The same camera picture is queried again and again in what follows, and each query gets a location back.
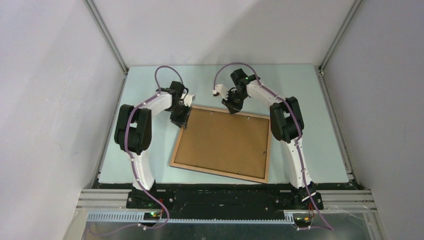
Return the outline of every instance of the white wall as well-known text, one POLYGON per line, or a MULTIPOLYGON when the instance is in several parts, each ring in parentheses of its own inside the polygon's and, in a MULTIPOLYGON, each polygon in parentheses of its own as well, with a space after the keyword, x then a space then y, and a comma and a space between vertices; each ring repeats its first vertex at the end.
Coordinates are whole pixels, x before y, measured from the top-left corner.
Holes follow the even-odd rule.
POLYGON ((0 238, 62 239, 123 74, 82 0, 0 3, 0 238))
POLYGON ((129 66, 319 65, 353 0, 98 0, 129 66))
POLYGON ((389 239, 424 228, 424 1, 364 1, 324 72, 389 239))

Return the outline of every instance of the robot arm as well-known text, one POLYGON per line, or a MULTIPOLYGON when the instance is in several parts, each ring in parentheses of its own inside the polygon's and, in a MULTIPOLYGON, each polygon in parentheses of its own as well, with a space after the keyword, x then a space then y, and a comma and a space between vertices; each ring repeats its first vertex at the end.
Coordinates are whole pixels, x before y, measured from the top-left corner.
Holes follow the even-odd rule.
MULTIPOLYGON (((193 94, 184 93, 184 85, 173 81, 169 88, 161 88, 161 92, 149 98, 135 111, 131 123, 137 123, 136 127, 130 127, 128 132, 128 150, 133 155, 136 175, 141 185, 150 190, 155 179, 149 166, 149 157, 146 152, 152 141, 152 118, 162 111, 171 112, 170 120, 179 128, 187 128, 187 121, 192 110, 191 104, 195 99, 193 94)), ((114 141, 120 149, 125 151, 125 130, 134 106, 122 105, 119 109, 114 141)), ((142 190, 134 178, 132 185, 142 190)))
MULTIPOLYGON (((214 96, 221 95, 224 104, 230 114, 240 112, 243 107, 244 99, 251 97, 258 99, 263 104, 269 106, 270 125, 272 135, 284 146, 285 152, 287 153, 287 159, 290 164, 290 183, 293 188, 293 192, 296 193, 300 202, 303 202, 309 198, 306 191, 306 186, 303 181, 301 158, 299 156, 297 145, 300 148, 300 154, 302 160, 305 159, 302 138, 296 143, 295 138, 299 136, 296 129, 293 118, 289 115, 289 110, 286 105, 279 100, 278 96, 275 96, 272 91, 256 81, 255 75, 247 76, 242 69, 235 70, 231 75, 231 79, 235 84, 235 87, 228 89, 223 84, 218 84, 212 91, 214 96)), ((298 100, 295 97, 285 98, 285 101, 289 104, 292 109, 298 125, 301 130, 304 128, 304 122, 302 119, 302 113, 300 111, 298 100)), ((304 172, 306 177, 306 184, 311 192, 311 196, 316 194, 315 184, 308 173, 305 161, 304 172)))

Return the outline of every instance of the cork board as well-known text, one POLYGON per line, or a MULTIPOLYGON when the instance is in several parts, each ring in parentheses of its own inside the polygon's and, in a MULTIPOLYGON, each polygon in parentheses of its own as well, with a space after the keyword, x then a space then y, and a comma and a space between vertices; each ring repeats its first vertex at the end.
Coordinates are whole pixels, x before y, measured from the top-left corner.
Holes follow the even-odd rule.
POLYGON ((271 137, 269 116, 193 106, 169 165, 267 183, 271 137))

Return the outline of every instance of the black mounting bracket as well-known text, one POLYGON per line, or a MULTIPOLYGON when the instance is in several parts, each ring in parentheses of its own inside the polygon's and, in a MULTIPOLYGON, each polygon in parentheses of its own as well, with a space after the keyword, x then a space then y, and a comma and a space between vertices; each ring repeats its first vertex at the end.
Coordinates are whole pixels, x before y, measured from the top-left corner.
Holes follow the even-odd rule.
MULTIPOLYGON (((284 210, 307 210, 311 202, 300 202, 293 192, 280 191, 272 184, 153 184, 149 190, 175 219, 277 220, 284 210)), ((313 199, 324 208, 321 194, 313 199)), ((127 209, 161 209, 142 190, 128 193, 127 209)))

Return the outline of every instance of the purple cable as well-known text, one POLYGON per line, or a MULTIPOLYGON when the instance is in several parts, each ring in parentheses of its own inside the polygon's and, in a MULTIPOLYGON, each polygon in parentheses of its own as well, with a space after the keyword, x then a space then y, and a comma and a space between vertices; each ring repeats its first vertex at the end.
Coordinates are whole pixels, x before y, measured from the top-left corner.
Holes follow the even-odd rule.
POLYGON ((215 79, 213 80, 213 90, 215 90, 215 86, 216 86, 216 83, 217 83, 217 78, 218 78, 218 75, 220 74, 220 72, 222 70, 224 70, 226 67, 231 66, 231 65, 243 65, 243 66, 246 66, 246 67, 250 68, 252 70, 252 72, 254 73, 254 76, 256 77, 257 83, 259 85, 261 85, 261 82, 259 81, 258 75, 256 74, 255 70, 250 65, 248 65, 246 63, 243 63, 243 62, 232 62, 232 63, 228 63, 227 65, 221 67, 221 69, 216 73, 215 79))
POLYGON ((177 72, 177 70, 175 70, 174 68, 172 68, 172 67, 170 67, 170 66, 160 66, 160 67, 158 67, 158 68, 156 68, 156 71, 154 71, 154 80, 156 81, 156 84, 157 84, 157 87, 159 88, 158 89, 158 94, 156 94, 156 95, 154 95, 154 96, 152 96, 152 97, 150 97, 149 99, 147 99, 146 101, 144 101, 144 102, 142 102, 142 103, 140 103, 140 104, 138 104, 137 106, 135 106, 134 107, 134 109, 131 111, 131 113, 129 114, 129 117, 128 117, 128 122, 126 123, 126 128, 125 128, 125 136, 124 136, 124 143, 123 143, 123 145, 124 145, 124 149, 125 149, 125 152, 129 155, 129 157, 131 158, 131 168, 132 168, 132 173, 134 174, 134 177, 135 177, 135 181, 137 182, 137 184, 140 186, 140 188, 143 190, 143 192, 147 195, 147 196, 149 196, 149 198, 151 198, 153 201, 155 201, 156 203, 158 203, 163 209, 164 209, 164 211, 166 212, 166 220, 165 220, 165 222, 163 222, 163 224, 161 224, 161 225, 159 225, 159 226, 156 226, 156 225, 154 225, 154 226, 143 226, 144 228, 146 228, 146 229, 158 229, 158 228, 161 228, 161 227, 163 227, 165 224, 167 224, 167 222, 170 220, 170 212, 168 211, 168 208, 161 202, 161 201, 159 201, 158 199, 156 199, 154 196, 152 196, 151 194, 150 194, 150 192, 142 185, 142 183, 141 183, 141 181, 140 181, 140 178, 139 178, 139 176, 137 175, 137 170, 136 170, 136 163, 135 163, 135 161, 133 161, 133 158, 134 158, 134 156, 133 156, 133 154, 128 150, 128 133, 130 132, 130 124, 131 124, 131 120, 133 119, 133 117, 134 117, 134 114, 136 113, 136 111, 137 111, 137 109, 139 109, 141 106, 144 106, 144 105, 146 105, 146 104, 148 104, 148 103, 150 103, 151 101, 153 101, 154 99, 156 99, 157 97, 159 97, 158 95, 160 95, 161 94, 161 86, 159 85, 159 82, 158 82, 158 78, 157 78, 157 74, 158 74, 158 70, 159 69, 162 69, 162 68, 168 68, 168 69, 171 69, 171 70, 173 70, 177 75, 178 75, 178 77, 179 77, 179 80, 181 81, 181 83, 182 84, 184 84, 183 83, 183 78, 181 77, 181 75, 177 72))
POLYGON ((276 93, 275 93, 275 92, 273 92, 271 89, 269 89, 269 88, 267 88, 266 86, 264 86, 264 85, 261 83, 261 81, 259 81, 258 74, 257 74, 257 73, 256 73, 256 71, 253 69, 253 67, 251 67, 249 64, 246 64, 246 63, 243 63, 243 62, 232 62, 232 63, 228 63, 227 65, 223 66, 223 67, 222 67, 222 68, 221 68, 221 69, 220 69, 220 70, 216 73, 216 75, 215 75, 215 79, 213 80, 213 89, 214 89, 214 90, 215 90, 215 84, 216 84, 216 81, 217 81, 218 74, 220 74, 220 72, 221 72, 223 69, 225 69, 226 67, 231 66, 231 65, 243 65, 243 66, 248 67, 250 70, 252 70, 252 72, 253 72, 253 74, 254 74, 254 76, 255 76, 255 78, 256 78, 256 81, 257 81, 257 83, 259 84, 259 87, 263 88, 265 91, 267 91, 267 92, 268 92, 269 94, 271 94, 273 97, 275 97, 275 98, 277 98, 278 100, 282 101, 282 102, 284 103, 284 105, 287 107, 288 111, 290 112, 290 116, 293 118, 294 125, 296 126, 297 133, 298 133, 298 135, 299 135, 299 136, 298 136, 298 138, 297 138, 296 140, 294 140, 294 142, 295 142, 295 144, 296 144, 297 153, 299 154, 300 164, 301 164, 301 167, 302 167, 303 184, 305 185, 306 192, 307 192, 307 194, 309 195, 309 199, 310 199, 310 201, 312 202, 313 207, 315 208, 316 212, 317 212, 317 213, 318 213, 318 215, 321 217, 321 219, 324 221, 324 223, 327 225, 327 226, 314 226, 314 227, 311 227, 311 228, 314 228, 314 229, 316 229, 316 228, 321 228, 321 229, 328 229, 328 230, 334 231, 334 228, 333 228, 333 227, 332 227, 332 226, 331 226, 331 225, 327 222, 327 220, 324 218, 324 216, 322 215, 322 213, 321 213, 321 212, 320 212, 320 210, 318 209, 317 204, 315 203, 314 199, 312 198, 311 192, 309 191, 308 184, 307 184, 307 182, 306 182, 306 176, 305 176, 305 165, 304 165, 304 160, 303 160, 303 158, 302 158, 301 149, 300 149, 300 147, 299 147, 299 140, 302 138, 302 131, 301 131, 301 128, 299 127, 298 121, 296 121, 296 117, 295 117, 295 114, 293 113, 292 108, 289 106, 289 104, 286 102, 286 100, 285 100, 285 99, 283 99, 282 97, 278 96, 278 94, 276 94, 276 93))
POLYGON ((172 67, 170 67, 170 66, 165 66, 165 65, 164 65, 164 66, 160 66, 160 67, 156 68, 156 71, 154 71, 154 80, 156 81, 157 88, 159 88, 159 93, 161 93, 161 92, 162 92, 162 90, 161 90, 161 86, 159 85, 159 81, 158 81, 157 74, 158 74, 159 69, 162 69, 162 68, 167 68, 167 69, 171 69, 172 71, 174 71, 174 72, 178 75, 179 80, 181 81, 181 83, 184 85, 184 83, 183 83, 183 78, 182 78, 182 77, 181 77, 181 75, 177 72, 177 70, 173 69, 173 68, 172 68, 172 67))

